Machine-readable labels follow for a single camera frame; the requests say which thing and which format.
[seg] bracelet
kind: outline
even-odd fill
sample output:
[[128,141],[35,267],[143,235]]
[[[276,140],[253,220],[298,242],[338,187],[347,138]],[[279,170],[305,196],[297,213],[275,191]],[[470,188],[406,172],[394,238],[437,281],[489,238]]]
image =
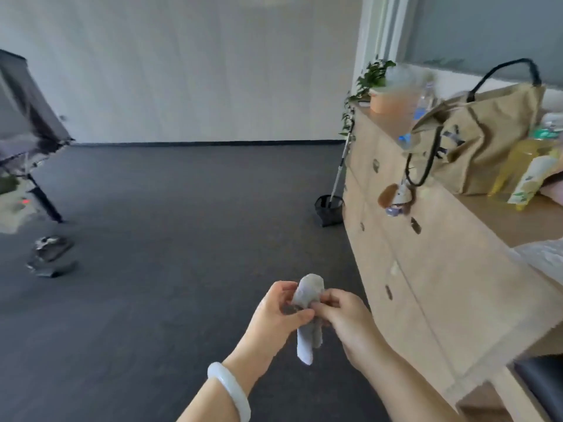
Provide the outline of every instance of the bracelet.
[[248,398],[240,387],[239,383],[232,373],[229,372],[221,363],[211,363],[207,369],[207,378],[217,378],[223,387],[227,390],[236,409],[239,411],[240,422],[248,422],[250,420],[250,404]]

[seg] bottle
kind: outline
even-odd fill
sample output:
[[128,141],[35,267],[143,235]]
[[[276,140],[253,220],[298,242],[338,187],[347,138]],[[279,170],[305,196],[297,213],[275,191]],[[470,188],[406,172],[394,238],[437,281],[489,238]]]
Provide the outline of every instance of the bottle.
[[[434,107],[435,100],[436,96],[434,94],[434,82],[428,81],[422,93],[420,94],[416,108],[414,109],[413,124],[420,120],[424,114],[429,112]],[[411,143],[411,134],[407,133],[403,136],[399,136],[398,140],[401,141],[401,146],[406,149]]]
[[524,210],[559,161],[563,113],[548,113],[530,136],[517,142],[501,168],[489,197]]

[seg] black tripod leg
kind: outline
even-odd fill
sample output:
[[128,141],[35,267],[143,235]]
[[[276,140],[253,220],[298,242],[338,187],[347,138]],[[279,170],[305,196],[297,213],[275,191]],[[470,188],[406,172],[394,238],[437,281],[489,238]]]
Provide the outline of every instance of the black tripod leg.
[[45,210],[45,212],[47,213],[47,215],[54,220],[55,222],[58,223],[63,223],[62,220],[62,216],[61,214],[57,211],[57,209],[55,208],[55,206],[53,205],[53,203],[51,202],[51,200],[49,200],[49,198],[47,197],[47,195],[45,194],[45,192],[43,192],[43,190],[39,187],[39,185],[37,184],[37,182],[32,178],[31,175],[28,175],[28,179],[30,181],[32,181],[32,183],[35,185],[35,188],[33,188],[31,191],[29,191],[31,194],[33,194],[33,196],[37,199],[37,201],[39,202],[39,204],[41,205],[41,207],[43,207],[43,209]]

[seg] person's left hand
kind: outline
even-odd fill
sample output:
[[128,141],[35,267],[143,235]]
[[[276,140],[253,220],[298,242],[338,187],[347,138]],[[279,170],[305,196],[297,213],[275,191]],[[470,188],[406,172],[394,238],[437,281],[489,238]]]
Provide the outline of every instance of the person's left hand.
[[315,316],[312,309],[303,309],[292,315],[282,313],[282,307],[291,302],[296,289],[294,281],[277,281],[270,287],[235,351],[225,360],[227,364],[230,361],[251,362],[256,375],[264,375],[289,334]]

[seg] black bag strap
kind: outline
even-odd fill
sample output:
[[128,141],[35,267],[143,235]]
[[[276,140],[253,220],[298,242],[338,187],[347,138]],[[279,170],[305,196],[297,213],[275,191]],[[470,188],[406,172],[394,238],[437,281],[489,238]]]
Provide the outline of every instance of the black bag strap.
[[440,148],[440,143],[442,142],[442,129],[444,126],[440,126],[436,129],[436,134],[434,135],[434,142],[432,143],[432,148],[430,149],[430,157],[428,158],[428,162],[426,162],[426,168],[420,179],[419,183],[414,183],[409,176],[409,166],[411,164],[412,153],[406,158],[406,166],[405,166],[405,177],[409,184],[413,187],[421,187],[426,182],[426,178],[430,174],[430,170],[432,170],[432,165],[434,164],[434,157],[438,155],[438,149]]
[[475,93],[477,93],[477,91],[481,88],[485,81],[487,81],[496,71],[507,66],[514,65],[515,63],[527,63],[528,67],[530,68],[531,83],[536,87],[542,85],[542,79],[539,77],[538,66],[534,63],[534,61],[530,58],[517,59],[516,61],[510,61],[496,65],[495,68],[487,72],[481,79],[481,81],[477,83],[475,88],[467,94],[467,101],[475,102]]

